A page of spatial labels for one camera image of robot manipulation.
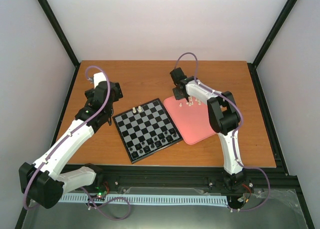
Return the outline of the pink plastic tray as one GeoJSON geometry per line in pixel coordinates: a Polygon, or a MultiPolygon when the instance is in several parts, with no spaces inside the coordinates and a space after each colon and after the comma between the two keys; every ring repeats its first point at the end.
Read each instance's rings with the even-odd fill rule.
{"type": "Polygon", "coordinates": [[[184,142],[188,145],[194,145],[216,134],[209,123],[207,105],[202,102],[198,105],[198,101],[193,96],[189,100],[175,100],[174,96],[171,96],[163,102],[184,142]],[[193,105],[189,106],[186,102],[193,102],[193,105]]]}

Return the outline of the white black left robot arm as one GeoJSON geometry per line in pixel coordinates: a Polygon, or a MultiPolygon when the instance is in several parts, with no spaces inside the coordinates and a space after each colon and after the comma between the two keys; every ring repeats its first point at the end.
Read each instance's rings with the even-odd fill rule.
{"type": "Polygon", "coordinates": [[[101,126],[112,123],[113,103],[123,98],[120,84],[110,82],[104,72],[95,73],[90,81],[93,88],[85,91],[85,106],[75,115],[66,132],[35,162],[20,166],[18,174],[24,201],[30,199],[50,209],[64,194],[78,188],[89,186],[96,191],[103,187],[104,177],[93,164],[62,172],[75,152],[101,126]]]}

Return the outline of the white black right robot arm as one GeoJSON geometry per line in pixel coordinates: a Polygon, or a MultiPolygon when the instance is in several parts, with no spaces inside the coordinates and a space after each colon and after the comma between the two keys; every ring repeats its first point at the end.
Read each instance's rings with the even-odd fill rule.
{"type": "Polygon", "coordinates": [[[224,187],[229,192],[236,191],[245,180],[245,175],[238,142],[238,130],[243,118],[233,94],[214,90],[196,77],[187,77],[180,67],[173,69],[170,76],[175,85],[172,91],[176,100],[194,97],[207,106],[209,124],[219,136],[222,148],[224,187]]]}

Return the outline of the black grey chess board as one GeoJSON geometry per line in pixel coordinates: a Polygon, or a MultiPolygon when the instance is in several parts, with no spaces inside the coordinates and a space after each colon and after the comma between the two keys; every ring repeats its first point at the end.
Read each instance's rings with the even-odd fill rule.
{"type": "Polygon", "coordinates": [[[136,114],[133,114],[133,110],[130,109],[112,117],[132,164],[183,140],[182,135],[159,98],[143,103],[140,106],[142,107],[142,112],[137,111],[136,114]],[[174,129],[175,133],[170,134],[170,129],[174,129]],[[172,141],[167,141],[167,136],[171,136],[172,141]],[[166,139],[166,143],[161,142],[163,138],[166,139]],[[156,146],[155,142],[157,141],[161,142],[161,146],[156,146]],[[151,144],[155,145],[155,149],[150,148],[151,144]],[[144,151],[146,146],[149,146],[150,151],[139,154],[139,150],[144,151]],[[131,153],[133,152],[138,153],[137,158],[132,158],[131,153]]]}

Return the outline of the right black corner post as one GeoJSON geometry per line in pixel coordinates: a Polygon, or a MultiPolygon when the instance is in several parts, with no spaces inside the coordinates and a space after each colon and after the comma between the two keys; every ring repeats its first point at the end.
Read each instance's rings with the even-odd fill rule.
{"type": "Polygon", "coordinates": [[[286,0],[281,12],[279,13],[277,19],[275,20],[272,28],[270,29],[267,37],[265,38],[261,48],[259,49],[256,57],[254,58],[253,62],[251,63],[251,68],[256,70],[263,60],[264,56],[266,55],[267,51],[269,50],[270,46],[272,45],[274,39],[278,35],[279,31],[281,30],[282,26],[284,25],[286,19],[290,15],[292,9],[296,5],[298,0],[286,0]]]}

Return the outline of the black corner post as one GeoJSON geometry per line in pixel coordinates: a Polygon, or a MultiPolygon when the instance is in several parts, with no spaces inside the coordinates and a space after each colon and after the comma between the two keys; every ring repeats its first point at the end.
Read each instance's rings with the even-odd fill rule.
{"type": "Polygon", "coordinates": [[[292,9],[296,5],[298,0],[286,0],[281,12],[279,13],[277,19],[275,20],[272,28],[270,29],[267,37],[265,38],[261,48],[259,49],[256,57],[254,58],[253,62],[251,63],[251,68],[256,70],[263,60],[264,56],[266,55],[267,51],[269,50],[270,46],[272,45],[274,39],[278,35],[279,31],[281,30],[282,26],[284,25],[286,19],[290,15],[292,9]]]}
{"type": "Polygon", "coordinates": [[[75,68],[78,68],[80,66],[80,62],[77,59],[76,54],[74,53],[74,50],[72,49],[55,13],[52,10],[52,7],[50,6],[48,0],[37,0],[41,9],[43,10],[45,16],[47,17],[51,27],[53,28],[55,34],[57,35],[58,39],[60,40],[67,56],[69,57],[72,65],[75,68]]]}

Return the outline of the black aluminium frame rail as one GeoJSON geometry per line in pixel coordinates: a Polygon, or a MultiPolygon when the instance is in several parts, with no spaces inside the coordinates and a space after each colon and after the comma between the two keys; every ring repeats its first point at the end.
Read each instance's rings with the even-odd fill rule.
{"type": "MultiPolygon", "coordinates": [[[[111,192],[121,193],[121,188],[195,188],[210,193],[230,194],[223,186],[225,172],[222,167],[98,165],[102,170],[102,183],[107,182],[111,192]]],[[[302,189],[297,176],[286,175],[282,168],[263,168],[271,189],[292,189],[298,194],[302,189]]],[[[246,184],[254,189],[267,189],[262,172],[245,170],[246,184]]]]}

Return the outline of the left black corner post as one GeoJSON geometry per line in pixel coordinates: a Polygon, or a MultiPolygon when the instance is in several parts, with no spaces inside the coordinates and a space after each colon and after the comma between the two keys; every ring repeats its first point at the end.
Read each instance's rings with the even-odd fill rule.
{"type": "Polygon", "coordinates": [[[74,53],[74,50],[72,49],[55,13],[52,10],[52,7],[50,6],[48,0],[37,0],[41,9],[43,10],[45,16],[47,17],[51,27],[53,28],[55,34],[57,35],[58,39],[60,40],[67,56],[69,57],[72,65],[75,68],[78,68],[80,66],[80,62],[77,59],[76,54],[74,53]]]}

